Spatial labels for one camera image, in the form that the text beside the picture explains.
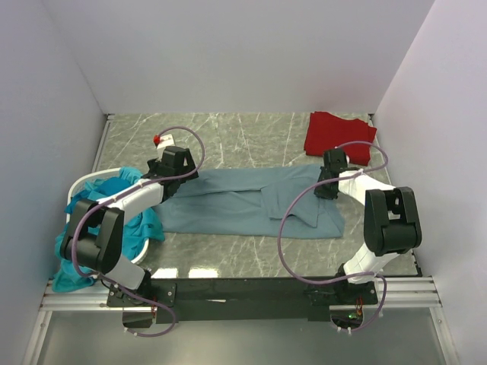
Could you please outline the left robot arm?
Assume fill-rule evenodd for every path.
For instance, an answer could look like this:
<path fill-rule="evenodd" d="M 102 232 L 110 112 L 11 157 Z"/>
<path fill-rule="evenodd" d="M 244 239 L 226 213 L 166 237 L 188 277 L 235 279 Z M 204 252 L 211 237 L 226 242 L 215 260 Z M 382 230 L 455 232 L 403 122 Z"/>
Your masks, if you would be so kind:
<path fill-rule="evenodd" d="M 124 225 L 136 215 L 172 197 L 180 185 L 198 177 L 188 148 L 168 146 L 148 161 L 137 183 L 104 201 L 79 200 L 71 213 L 59 254 L 63 259 L 102 274 L 138 300 L 154 300 L 148 271 L 123 254 Z"/>

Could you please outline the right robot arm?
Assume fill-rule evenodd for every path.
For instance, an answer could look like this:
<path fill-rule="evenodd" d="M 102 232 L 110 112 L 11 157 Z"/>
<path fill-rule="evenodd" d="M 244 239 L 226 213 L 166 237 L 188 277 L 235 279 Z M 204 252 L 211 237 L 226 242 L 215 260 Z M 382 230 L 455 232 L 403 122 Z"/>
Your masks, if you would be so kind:
<path fill-rule="evenodd" d="M 339 181 L 316 187 L 316 197 L 333 200 L 342 193 L 364 206 L 364 243 L 339 268 L 338 275 L 348 278 L 335 284 L 337 294 L 346 299 L 371 287 L 374 277 L 364 272 L 379 274 L 390 261 L 418 247 L 422 230 L 413 190 L 382 183 L 350 167 L 341 148 L 323 153 L 319 181 L 332 178 Z"/>

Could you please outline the grey-blue t shirt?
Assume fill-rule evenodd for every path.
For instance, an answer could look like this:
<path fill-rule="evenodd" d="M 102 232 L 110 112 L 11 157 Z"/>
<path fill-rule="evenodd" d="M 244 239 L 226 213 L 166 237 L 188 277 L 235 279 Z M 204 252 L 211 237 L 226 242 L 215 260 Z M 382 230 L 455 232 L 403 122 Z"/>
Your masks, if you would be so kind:
<path fill-rule="evenodd" d="M 336 203 L 308 192 L 317 164 L 254 169 L 203 170 L 155 208 L 171 233 L 332 239 L 344 234 Z"/>

